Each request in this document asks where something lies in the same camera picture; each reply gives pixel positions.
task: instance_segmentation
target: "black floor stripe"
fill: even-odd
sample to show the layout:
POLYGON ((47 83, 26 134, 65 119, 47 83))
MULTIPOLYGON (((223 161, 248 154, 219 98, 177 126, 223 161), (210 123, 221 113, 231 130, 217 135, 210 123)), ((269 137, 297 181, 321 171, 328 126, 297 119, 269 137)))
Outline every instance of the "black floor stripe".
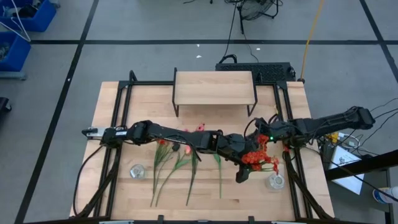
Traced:
MULTIPOLYGON (((228 40, 86 40, 90 45, 227 44, 228 40)), ((31 44, 79 44, 79 40, 32 40, 31 44)), ((306 40, 230 40, 230 44, 304 45, 306 40)), ((378 40, 311 40, 311 45, 376 45, 378 40)))
POLYGON ((94 14, 95 14, 95 11, 96 11, 96 8, 98 5, 98 1, 99 0, 93 1, 93 5, 91 6, 90 13, 88 14, 88 18, 87 18, 85 27, 83 29, 83 33, 81 34, 81 37, 80 37, 80 42, 76 49, 75 55, 73 56, 72 64, 70 65, 68 75, 65 79, 65 83, 63 84, 60 98, 58 99, 58 103, 55 108, 54 114, 52 116, 49 129, 47 131, 47 134, 45 135, 43 146, 40 150, 39 158, 37 159, 36 165, 35 165, 33 173, 32 173, 32 177, 30 178, 24 198, 22 199, 21 206, 19 207, 18 214, 17 214, 16 220, 15 220, 15 223, 17 223, 17 224, 21 224, 25 220, 25 216, 28 211, 30 201, 32 200, 32 196, 35 191, 37 182, 39 181, 40 173, 42 171, 45 158, 47 157, 47 153, 49 151, 50 143, 53 138, 55 128, 57 127, 57 123, 58 123, 58 120, 59 120, 61 112, 62 112, 63 104, 67 97, 69 86, 72 82, 72 78, 75 73, 79 58, 80 58, 81 50, 84 46, 84 40, 87 38, 87 33, 90 28, 91 22, 93 20, 93 17, 94 17, 94 14))
POLYGON ((374 35, 376 35, 377 40, 380 41, 381 49, 382 49, 382 51, 384 53, 384 56, 387 59, 388 64, 390 65, 392 74, 394 74, 394 76, 395 76, 395 78, 396 78, 396 80, 398 82, 398 68, 397 68, 397 65, 396 65, 396 63, 394 61, 394 58, 392 58, 391 53, 390 53, 390 51, 389 51, 389 49, 388 49, 388 47, 386 45, 388 42, 384 41, 384 39, 383 39, 383 37, 382 37, 382 35, 380 33, 380 30, 377 27, 376 22, 374 21, 373 16, 371 14, 371 11, 369 10, 368 5, 366 4, 365 0, 359 0, 359 1, 360 1, 361 5, 362 5, 363 10, 365 11, 365 14, 366 14, 366 17, 369 20, 369 23, 371 24, 371 27, 372 27, 373 32, 374 32, 374 35))

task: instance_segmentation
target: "wooden tabletop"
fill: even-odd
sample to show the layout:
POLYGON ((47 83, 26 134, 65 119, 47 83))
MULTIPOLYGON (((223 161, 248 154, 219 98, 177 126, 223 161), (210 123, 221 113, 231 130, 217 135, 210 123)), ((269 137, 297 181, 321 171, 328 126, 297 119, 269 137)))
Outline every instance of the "wooden tabletop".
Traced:
POLYGON ((177 72, 176 105, 253 105, 251 72, 177 72))
MULTIPOLYGON (((108 127, 111 123, 117 82, 103 82, 96 105, 93 126, 108 127)), ((294 118, 308 118, 310 111, 303 84, 288 82, 290 104, 294 118)), ((180 108, 180 116, 175 117, 172 106, 172 86, 133 86, 127 126, 141 120, 151 120, 163 126, 194 130, 199 123, 205 123, 206 129, 222 129, 225 134, 242 134, 248 121, 253 117, 270 118, 275 113, 275 100, 272 87, 257 86, 258 103, 251 117, 246 107, 238 105, 192 105, 180 108)), ((282 91, 281 103, 285 113, 282 91)), ((123 105, 120 108, 120 124, 123 105)), ((282 156, 281 143, 269 143, 268 154, 281 161, 280 173, 285 177, 282 190, 270 190, 266 179, 271 172, 253 172, 242 184, 235 182, 238 167, 232 162, 222 160, 222 196, 219 198, 219 172, 212 155, 201 155, 202 162, 193 184, 188 206, 185 206, 191 178, 191 165, 183 166, 170 177, 165 184, 157 207, 150 207, 152 197, 153 161, 156 143, 143 146, 123 145, 119 175, 114 198, 112 219, 156 220, 164 215, 166 220, 294 220, 289 182, 282 156), (147 171, 144 180, 134 180, 129 171, 134 164, 142 164, 147 171)), ((98 148, 98 141, 88 141, 85 158, 98 148)), ((77 209, 80 211, 98 188, 104 159, 102 150, 95 155, 84 168, 77 194, 77 209)), ((302 149, 302 160, 309 191, 325 211, 334 216, 328 186, 323 173, 319 155, 311 150, 302 149)), ((166 163, 160 175, 159 185, 171 171, 174 162, 166 163)), ((305 216, 302 194, 297 188, 301 216, 305 216)), ((108 192, 104 194, 101 214, 104 214, 108 192)))

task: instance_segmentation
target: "blue bin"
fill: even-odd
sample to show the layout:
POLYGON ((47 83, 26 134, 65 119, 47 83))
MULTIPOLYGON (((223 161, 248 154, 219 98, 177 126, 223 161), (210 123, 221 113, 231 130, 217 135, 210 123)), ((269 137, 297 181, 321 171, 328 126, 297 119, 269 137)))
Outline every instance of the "blue bin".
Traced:
POLYGON ((0 45, 10 45, 6 58, 0 60, 0 71, 19 72, 30 51, 30 44, 14 32, 0 32, 0 45))
MULTIPOLYGON (((33 0, 14 0, 17 7, 22 7, 25 4, 32 4, 32 1, 33 0)), ((11 0, 0 0, 0 22, 3 22, 12 29, 20 30, 20 28, 18 28, 18 26, 13 22, 15 21, 19 24, 18 18, 15 17, 11 20, 9 17, 2 17, 3 6, 14 8, 11 0)), ((33 18, 21 18, 21 22, 24 25, 25 30, 44 32, 50 25, 55 13, 56 10, 53 4, 51 4, 49 0, 44 0, 33 18)))

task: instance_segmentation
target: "wooden table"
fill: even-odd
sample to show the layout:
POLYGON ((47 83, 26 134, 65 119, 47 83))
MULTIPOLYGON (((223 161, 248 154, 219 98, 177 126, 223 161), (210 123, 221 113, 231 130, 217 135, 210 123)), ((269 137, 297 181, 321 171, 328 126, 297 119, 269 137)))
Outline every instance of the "wooden table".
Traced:
MULTIPOLYGON (((103 82, 96 105, 93 126, 108 127, 117 92, 117 82, 103 82)), ((294 118, 310 117, 307 99, 301 82, 288 82, 290 104, 294 118)), ((204 122, 206 129, 222 129, 225 134, 242 134, 253 117, 270 118, 275 113, 275 99, 270 86, 257 86, 258 103, 251 117, 246 108, 239 105, 191 105, 180 109, 176 118, 172 106, 172 86, 133 86, 127 126, 141 120, 151 120, 171 128, 194 130, 204 122)), ((279 95, 286 118, 282 91, 279 95)), ((120 124, 122 108, 118 116, 120 124)), ((96 148, 98 141, 88 141, 85 158, 96 148)), ((119 166, 119 175, 114 198, 112 219, 156 220, 164 215, 165 220, 294 220, 289 182, 282 156, 281 143, 269 143, 268 154, 281 161, 280 173, 285 177, 282 190, 269 190, 265 183, 271 172, 253 172, 242 184, 235 182, 238 167, 222 161, 222 198, 219 199, 218 167, 212 155, 201 155, 193 190, 188 206, 185 206, 191 178, 191 165, 176 171, 162 191, 157 207, 150 207, 152 197, 152 171, 156 144, 132 146, 125 144, 119 166), (147 178, 134 180, 129 171, 134 164, 142 164, 147 178)), ((311 150, 301 150, 303 168, 309 191, 318 203, 331 215, 333 208, 319 155, 311 150)), ((98 187, 104 150, 95 155, 81 174, 78 188, 77 209, 80 211, 98 187)), ((158 188, 169 174, 174 162, 166 163, 160 175, 158 188)), ((301 216, 305 216, 302 194, 297 188, 301 216)), ((104 214, 108 193, 103 197, 101 214, 104 214)))

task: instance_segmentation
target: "floor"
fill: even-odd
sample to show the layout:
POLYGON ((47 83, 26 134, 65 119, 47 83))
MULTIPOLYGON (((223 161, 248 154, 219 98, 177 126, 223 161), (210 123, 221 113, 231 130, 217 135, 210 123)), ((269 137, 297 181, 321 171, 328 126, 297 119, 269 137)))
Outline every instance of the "floor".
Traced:
MULTIPOLYGON (((171 80, 174 67, 214 70, 226 48, 234 6, 222 0, 212 5, 184 1, 60 0, 47 31, 30 33, 32 49, 22 69, 28 79, 0 81, 0 96, 13 105, 0 124, 3 223, 16 219, 39 153, 46 149, 24 221, 68 217, 86 146, 80 131, 91 124, 101 82, 125 80, 131 69, 139 80, 171 80)), ((319 0, 285 0, 275 19, 244 21, 253 54, 260 62, 290 62, 300 73, 318 5, 319 0)), ((397 7, 393 0, 325 1, 313 35, 319 41, 310 45, 305 67, 314 118, 353 105, 373 108, 398 96, 398 64, 393 59, 398 57, 397 7)), ((244 39, 238 13, 233 25, 231 39, 244 39)), ((238 62, 255 62, 245 42, 233 42, 228 52, 238 62)), ((391 118, 366 148, 375 153, 396 149, 397 122, 391 118)), ((370 131, 363 133, 366 137, 370 131)), ((397 168, 391 169, 392 185, 398 185, 397 174, 397 168)), ((384 223, 382 212, 342 197, 344 189, 333 183, 329 186, 336 217, 384 223)))

